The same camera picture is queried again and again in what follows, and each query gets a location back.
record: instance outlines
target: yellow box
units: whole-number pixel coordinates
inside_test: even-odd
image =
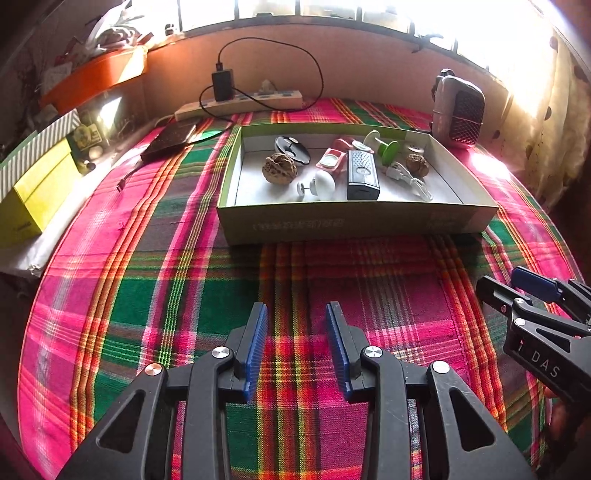
[[[42,233],[79,178],[64,138],[25,172],[0,203],[0,248]]]

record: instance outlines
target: blue gripper pad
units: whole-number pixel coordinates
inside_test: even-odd
[[[256,382],[258,381],[259,371],[261,370],[262,354],[265,350],[265,341],[267,339],[267,327],[269,325],[267,305],[264,303],[260,304],[261,307],[258,310],[258,317],[256,318],[256,324],[253,329],[250,329],[251,322],[254,320],[250,318],[246,325],[246,330],[242,341],[250,341],[250,348],[248,350],[248,356],[246,357],[246,364],[244,365],[245,373],[245,385],[244,385],[244,396],[246,402],[249,402],[254,395],[256,390]]]
[[[560,292],[554,280],[523,267],[517,267],[513,270],[511,285],[513,288],[520,288],[546,303],[555,303],[560,300]]]
[[[343,344],[339,327],[336,322],[335,313],[333,312],[330,303],[326,305],[326,328],[336,379],[337,383],[339,384],[339,390],[341,390],[345,400],[349,400],[353,392],[350,377],[349,358],[347,357],[345,346]]]

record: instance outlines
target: pink toy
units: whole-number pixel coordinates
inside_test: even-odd
[[[355,150],[355,147],[351,144],[353,142],[353,137],[341,137],[337,138],[330,148],[334,150],[339,150],[341,152],[346,152],[347,150]]]
[[[337,150],[335,148],[329,148],[324,152],[320,161],[316,164],[316,166],[324,171],[329,173],[339,172],[341,165],[343,165],[343,160],[347,155],[345,152],[341,150]]]

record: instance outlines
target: charger adapter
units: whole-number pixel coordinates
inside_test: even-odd
[[[213,96],[217,102],[234,98],[234,73],[232,69],[223,69],[221,63],[216,64],[216,71],[212,73]]]

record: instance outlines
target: power strip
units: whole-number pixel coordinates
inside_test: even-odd
[[[301,93],[298,90],[286,90],[284,92],[265,94],[254,93],[252,97],[266,103],[270,107],[278,109],[297,109],[302,108],[304,104]],[[218,116],[268,110],[268,108],[262,106],[260,103],[256,103],[241,93],[236,95],[232,100],[225,100],[223,102],[217,102],[214,99],[204,100],[203,106],[207,111]],[[177,122],[194,116],[207,116],[207,112],[201,108],[199,102],[187,103],[174,113]]]

